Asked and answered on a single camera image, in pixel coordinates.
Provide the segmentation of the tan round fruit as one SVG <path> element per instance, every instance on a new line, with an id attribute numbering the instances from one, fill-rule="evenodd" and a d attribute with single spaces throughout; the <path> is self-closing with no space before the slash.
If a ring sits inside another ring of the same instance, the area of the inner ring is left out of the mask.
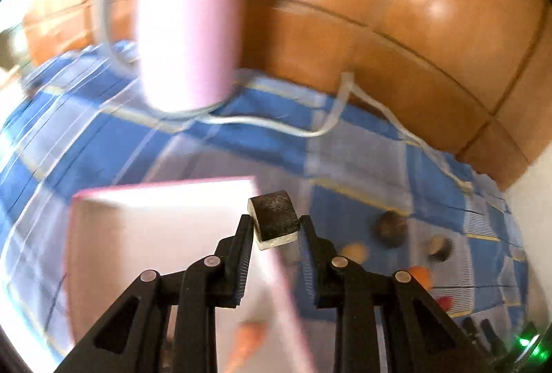
<path id="1" fill-rule="evenodd" d="M 369 250 L 365 244 L 361 242 L 354 242 L 343 247 L 339 252 L 339 255 L 359 265 L 363 265 L 368 261 Z"/>

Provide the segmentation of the small orange carrot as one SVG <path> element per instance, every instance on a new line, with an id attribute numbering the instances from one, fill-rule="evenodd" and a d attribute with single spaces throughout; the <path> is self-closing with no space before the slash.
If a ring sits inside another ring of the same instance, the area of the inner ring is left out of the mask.
<path id="1" fill-rule="evenodd" d="M 259 350 L 268 333 L 268 323 L 246 321 L 235 331 L 234 343 L 226 361 L 225 372 L 238 372 Z"/>

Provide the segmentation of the small red tomato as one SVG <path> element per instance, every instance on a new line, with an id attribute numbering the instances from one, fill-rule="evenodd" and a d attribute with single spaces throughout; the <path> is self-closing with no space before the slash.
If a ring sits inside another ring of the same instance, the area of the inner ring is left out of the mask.
<path id="1" fill-rule="evenodd" d="M 445 311 L 450 312 L 454 307 L 454 298 L 451 295 L 444 295 L 436 298 L 436 302 Z"/>

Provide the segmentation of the large orange mandarin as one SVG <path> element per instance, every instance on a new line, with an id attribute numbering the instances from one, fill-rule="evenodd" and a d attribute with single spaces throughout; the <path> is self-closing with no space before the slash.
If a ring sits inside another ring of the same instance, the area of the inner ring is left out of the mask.
<path id="1" fill-rule="evenodd" d="M 411 266 L 408 268 L 410 275 L 426 290 L 432 288 L 430 270 L 423 266 Z"/>

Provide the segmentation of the dark cut fruit piece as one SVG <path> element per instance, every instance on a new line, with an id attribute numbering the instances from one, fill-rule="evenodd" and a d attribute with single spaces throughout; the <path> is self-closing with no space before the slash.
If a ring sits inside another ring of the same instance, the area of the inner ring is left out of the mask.
<path id="1" fill-rule="evenodd" d="M 454 244 L 449 237 L 434 235 L 427 244 L 427 257 L 433 262 L 445 262 L 453 253 Z"/>

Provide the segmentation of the pink rimmed white tray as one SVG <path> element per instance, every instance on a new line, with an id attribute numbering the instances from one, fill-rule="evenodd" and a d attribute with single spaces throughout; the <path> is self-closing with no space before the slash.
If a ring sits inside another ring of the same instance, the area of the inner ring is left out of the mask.
<path id="1" fill-rule="evenodd" d="M 74 195 L 66 248 L 66 293 L 72 336 L 80 341 L 145 270 L 182 271 L 235 234 L 254 177 L 192 179 L 88 189 Z M 313 372 L 279 249 L 252 249 L 245 296 L 235 310 L 216 313 L 217 355 L 226 371 L 243 323 L 268 327 L 245 372 Z"/>

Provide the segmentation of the right gripper seen afar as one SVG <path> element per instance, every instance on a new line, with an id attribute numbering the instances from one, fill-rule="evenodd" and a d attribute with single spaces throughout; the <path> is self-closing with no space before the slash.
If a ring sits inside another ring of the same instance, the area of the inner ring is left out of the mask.
<path id="1" fill-rule="evenodd" d="M 523 327 L 510 349 L 498 336 L 489 319 L 476 323 L 472 317 L 467 317 L 461 327 L 494 372 L 544 372 L 548 355 L 540 347 L 541 335 L 534 323 Z"/>

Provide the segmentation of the dark brown ridged fruit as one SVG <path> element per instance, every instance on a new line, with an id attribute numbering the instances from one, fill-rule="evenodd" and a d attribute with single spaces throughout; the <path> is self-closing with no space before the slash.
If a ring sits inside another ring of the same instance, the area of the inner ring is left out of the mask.
<path id="1" fill-rule="evenodd" d="M 373 224 L 372 233 L 387 248 L 398 248 L 408 237 L 408 217 L 394 210 L 385 211 Z"/>

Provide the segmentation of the blue plaid tablecloth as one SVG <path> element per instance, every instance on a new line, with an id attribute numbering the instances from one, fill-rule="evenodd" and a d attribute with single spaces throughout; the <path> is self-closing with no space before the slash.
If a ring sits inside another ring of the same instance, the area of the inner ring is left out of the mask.
<path id="1" fill-rule="evenodd" d="M 1 98 L 1 323 L 32 370 L 53 371 L 73 346 L 63 270 L 72 197 L 141 182 L 254 177 L 262 193 L 287 191 L 336 246 L 365 243 L 368 270 L 430 266 L 434 293 L 454 298 L 454 321 L 489 319 L 506 344 L 522 330 L 528 264 L 498 186 L 388 121 L 351 106 L 312 139 L 166 121 L 95 47 L 55 56 L 28 83 L 32 97 Z M 393 249 L 372 233 L 389 210 L 408 217 Z M 454 250 L 430 264 L 423 247 L 436 234 Z"/>

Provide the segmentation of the pink electric kettle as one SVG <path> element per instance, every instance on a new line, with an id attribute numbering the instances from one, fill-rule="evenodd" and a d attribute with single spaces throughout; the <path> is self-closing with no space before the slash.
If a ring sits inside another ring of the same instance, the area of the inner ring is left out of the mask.
<path id="1" fill-rule="evenodd" d="M 232 96 L 242 50 L 242 0 L 137 0 L 135 63 L 111 43 L 111 0 L 97 0 L 96 40 L 113 69 L 138 79 L 150 108 L 194 116 Z"/>

